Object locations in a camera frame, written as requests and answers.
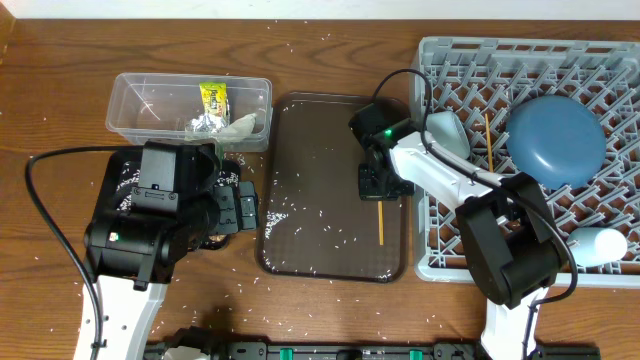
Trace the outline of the brown food scrap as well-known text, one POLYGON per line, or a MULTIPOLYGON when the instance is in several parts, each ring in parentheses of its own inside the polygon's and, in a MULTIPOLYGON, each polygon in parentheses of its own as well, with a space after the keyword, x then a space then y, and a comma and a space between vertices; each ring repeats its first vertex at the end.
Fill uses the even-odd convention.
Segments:
POLYGON ((212 251, 220 250, 228 244, 229 238, 229 235, 210 236, 208 240, 203 242, 201 248, 212 251))

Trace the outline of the white tissue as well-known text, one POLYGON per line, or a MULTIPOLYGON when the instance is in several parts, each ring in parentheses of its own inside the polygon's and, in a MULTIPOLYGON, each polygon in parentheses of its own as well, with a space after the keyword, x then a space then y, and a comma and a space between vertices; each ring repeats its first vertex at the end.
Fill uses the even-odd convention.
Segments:
POLYGON ((229 126, 223 128, 220 134, 227 136, 234 141, 245 139, 253 133, 256 118, 256 113, 247 114, 235 120, 229 126))

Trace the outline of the light blue rice bowl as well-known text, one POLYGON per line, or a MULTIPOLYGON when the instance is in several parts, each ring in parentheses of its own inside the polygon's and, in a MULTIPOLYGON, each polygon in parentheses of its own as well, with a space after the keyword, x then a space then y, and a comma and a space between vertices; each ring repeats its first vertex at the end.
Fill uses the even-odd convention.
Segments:
POLYGON ((461 159, 468 159, 471 153, 465 129, 452 111, 432 113, 427 117, 427 131, 442 147, 461 159))

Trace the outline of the aluminium foil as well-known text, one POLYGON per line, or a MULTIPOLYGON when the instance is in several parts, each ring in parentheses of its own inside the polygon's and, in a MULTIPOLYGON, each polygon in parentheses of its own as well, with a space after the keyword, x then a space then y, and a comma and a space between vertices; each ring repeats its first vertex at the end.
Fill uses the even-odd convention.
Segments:
POLYGON ((205 139, 220 132, 226 126, 227 122, 223 117, 204 113, 186 123, 185 138, 187 140, 205 139))

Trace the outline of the yellow snack wrapper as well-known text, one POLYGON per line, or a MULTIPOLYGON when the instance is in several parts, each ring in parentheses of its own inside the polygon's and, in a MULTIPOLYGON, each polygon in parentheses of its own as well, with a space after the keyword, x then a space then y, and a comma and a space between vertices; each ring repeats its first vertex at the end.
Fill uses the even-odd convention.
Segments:
POLYGON ((229 124, 229 98, 227 84, 203 82, 199 84, 205 119, 214 127, 229 124))

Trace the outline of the large dark blue bowl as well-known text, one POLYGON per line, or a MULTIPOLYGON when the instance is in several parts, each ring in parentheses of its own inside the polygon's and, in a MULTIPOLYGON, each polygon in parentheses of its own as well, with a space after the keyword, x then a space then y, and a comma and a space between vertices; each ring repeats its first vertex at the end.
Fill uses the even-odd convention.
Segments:
POLYGON ((517 169, 550 190, 587 185, 605 161, 606 137, 598 117, 567 97, 541 96, 519 104, 506 132, 517 169))

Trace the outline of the small light blue cup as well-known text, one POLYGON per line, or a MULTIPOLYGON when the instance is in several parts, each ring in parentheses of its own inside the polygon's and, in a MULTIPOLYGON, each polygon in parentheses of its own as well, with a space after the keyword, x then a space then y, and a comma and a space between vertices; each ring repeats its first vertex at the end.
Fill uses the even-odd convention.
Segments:
POLYGON ((568 239, 577 265, 601 266, 622 259, 627 252, 625 236, 616 229, 577 228, 568 239))

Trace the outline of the wooden chopstick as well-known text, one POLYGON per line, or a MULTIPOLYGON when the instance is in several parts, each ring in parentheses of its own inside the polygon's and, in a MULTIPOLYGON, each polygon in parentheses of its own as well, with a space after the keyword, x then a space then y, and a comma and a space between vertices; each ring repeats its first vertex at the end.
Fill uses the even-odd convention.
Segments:
POLYGON ((377 215, 379 246, 384 246, 384 206, 382 201, 377 202, 377 215))
POLYGON ((493 149, 492 149, 492 139, 491 139, 491 127, 488 113, 484 114, 485 120, 485 138, 486 138, 486 149, 487 149, 487 159, 488 159, 488 169, 490 172, 494 172, 494 161, 493 161, 493 149))

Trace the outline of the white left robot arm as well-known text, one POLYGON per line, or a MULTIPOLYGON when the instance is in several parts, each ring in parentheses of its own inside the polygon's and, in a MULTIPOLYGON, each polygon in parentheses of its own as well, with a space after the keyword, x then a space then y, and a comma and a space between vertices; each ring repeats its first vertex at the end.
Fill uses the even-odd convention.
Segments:
POLYGON ((259 225, 258 196, 217 145, 148 141, 110 146, 111 156, 78 256, 46 210, 25 166, 27 191, 78 269, 83 286, 77 359, 230 359, 206 330, 147 342, 176 264, 189 252, 259 225))

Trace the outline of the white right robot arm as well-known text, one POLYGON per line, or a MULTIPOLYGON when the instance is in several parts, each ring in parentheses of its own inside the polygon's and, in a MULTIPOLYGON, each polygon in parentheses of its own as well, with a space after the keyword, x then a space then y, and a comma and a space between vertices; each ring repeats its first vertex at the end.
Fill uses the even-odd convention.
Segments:
POLYGON ((538 182, 471 164, 464 128, 451 111, 394 121, 372 99, 349 128, 367 158, 361 199, 395 200, 415 185, 454 212, 467 269, 487 299, 484 351, 492 359, 531 358, 540 307, 567 298, 578 280, 538 182))

